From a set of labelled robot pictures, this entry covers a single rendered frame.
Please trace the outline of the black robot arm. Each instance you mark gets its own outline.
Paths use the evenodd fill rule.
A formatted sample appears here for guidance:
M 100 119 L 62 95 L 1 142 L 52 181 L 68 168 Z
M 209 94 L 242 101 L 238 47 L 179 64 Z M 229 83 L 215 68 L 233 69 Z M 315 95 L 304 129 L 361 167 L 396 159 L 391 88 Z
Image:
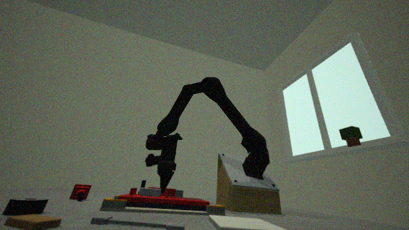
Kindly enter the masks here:
M 243 137 L 241 145 L 247 150 L 247 153 L 250 152 L 242 164 L 245 175 L 264 180 L 262 174 L 270 163 L 266 140 L 246 122 L 227 97 L 220 80 L 216 77 L 206 77 L 201 82 L 184 85 L 169 114 L 158 124 L 157 133 L 148 135 L 147 149 L 161 150 L 162 148 L 170 148 L 176 150 L 178 140 L 183 138 L 178 133 L 170 134 L 176 130 L 179 118 L 192 95 L 197 93 L 204 93 L 208 98 L 216 102 L 241 133 Z

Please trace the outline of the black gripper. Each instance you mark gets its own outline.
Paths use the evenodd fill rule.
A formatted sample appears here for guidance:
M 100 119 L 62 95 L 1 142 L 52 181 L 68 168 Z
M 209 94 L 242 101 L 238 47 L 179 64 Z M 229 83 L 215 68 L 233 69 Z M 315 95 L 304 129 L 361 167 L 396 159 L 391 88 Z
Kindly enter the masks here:
M 164 193 L 169 184 L 174 171 L 176 170 L 175 155 L 176 150 L 170 148 L 162 148 L 163 160 L 158 163 L 157 172 L 160 176 L 160 189 Z M 174 171 L 173 171 L 174 170 Z

